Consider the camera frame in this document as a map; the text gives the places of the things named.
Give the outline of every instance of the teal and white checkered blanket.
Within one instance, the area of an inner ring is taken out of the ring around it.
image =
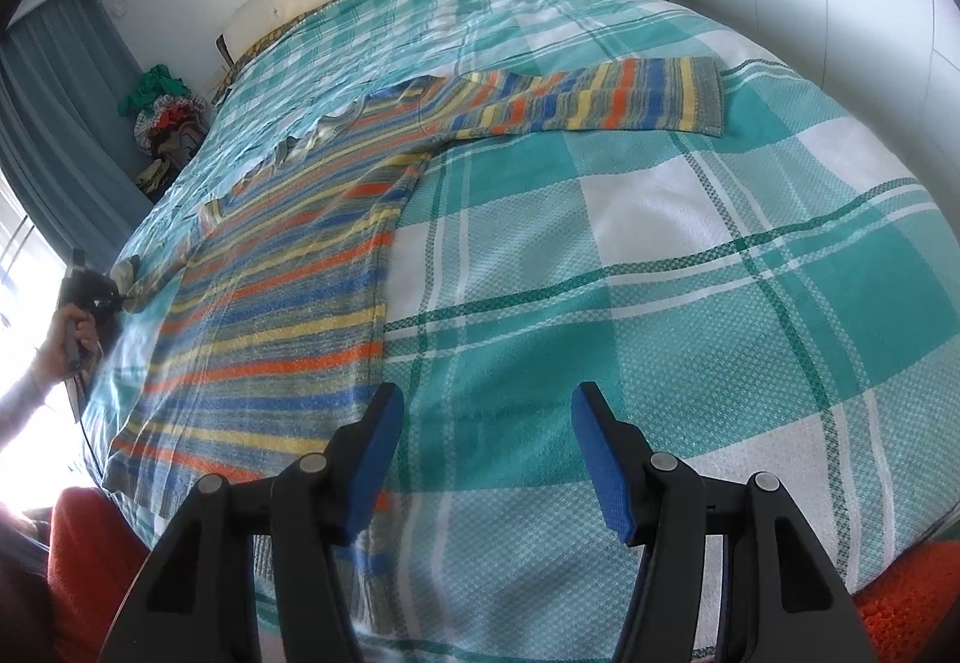
[[[435,158],[402,212],[385,378],[407,422],[392,508],[342,571],[368,657],[611,655],[637,554],[604,529],[576,447],[581,380],[701,473],[779,475],[851,590],[960,499],[960,249],[947,223],[816,86],[671,3],[339,0],[244,70],[126,253],[161,265],[200,204],[362,94],[424,73],[680,55],[722,62],[721,139],[488,139]],[[110,443],[178,285],[128,317],[85,414],[100,462],[147,490],[165,481],[164,456]],[[189,409],[155,424],[188,428]],[[154,542],[156,509],[118,503]],[[707,558],[703,650],[718,545]],[[275,620],[267,565],[257,573]]]

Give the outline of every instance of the plaid bedspread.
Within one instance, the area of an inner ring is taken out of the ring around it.
[[[601,129],[718,136],[716,63],[424,75],[286,139],[204,205],[167,265],[128,291],[128,310],[144,310],[184,273],[141,398],[113,440],[119,454],[169,469],[162,484],[140,482],[112,460],[104,483],[168,517],[198,471],[250,481],[322,450],[383,379],[387,250],[430,158],[469,139]],[[232,434],[229,460],[213,433]]]
[[[369,657],[611,655],[637,554],[604,529],[576,447],[581,380],[702,473],[778,474],[851,589],[960,498],[960,249],[946,222],[816,86],[667,2],[340,0],[248,66],[127,253],[163,265],[200,205],[363,94],[424,73],[638,55],[723,62],[723,137],[474,142],[434,158],[400,216],[384,375],[407,422],[390,508],[342,573]],[[178,286],[128,318],[85,414],[107,472],[136,486],[118,503],[148,543],[160,499],[187,487],[168,486],[168,458],[113,440]],[[143,413],[190,427],[189,407]],[[253,436],[208,433],[224,463]],[[719,546],[707,557],[703,652]],[[259,587],[270,621],[269,580]]]

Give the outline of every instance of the orange fabric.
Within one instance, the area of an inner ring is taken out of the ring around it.
[[[51,520],[47,581],[64,663],[96,663],[146,557],[147,548],[100,490],[62,492]]]
[[[904,553],[853,597],[877,663],[910,663],[960,596],[960,541]]]

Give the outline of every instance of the screw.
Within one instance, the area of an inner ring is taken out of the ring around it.
[[[197,482],[197,489],[199,489],[203,495],[212,495],[219,490],[223,484],[224,480],[216,474],[207,474]]]
[[[757,474],[754,477],[754,481],[757,483],[757,487],[766,492],[773,492],[776,489],[779,489],[779,479],[773,474],[768,474],[766,472],[762,474]]]
[[[311,452],[309,455],[304,455],[299,461],[299,469],[301,469],[304,474],[319,474],[325,467],[326,457],[319,452]]]
[[[650,455],[650,464],[656,470],[668,473],[674,470],[679,462],[670,452],[654,452],[653,455]]]

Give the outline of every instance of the curtain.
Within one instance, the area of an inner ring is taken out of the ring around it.
[[[0,170],[50,246],[108,270],[152,207],[117,103],[140,77],[97,0],[48,0],[0,38]]]

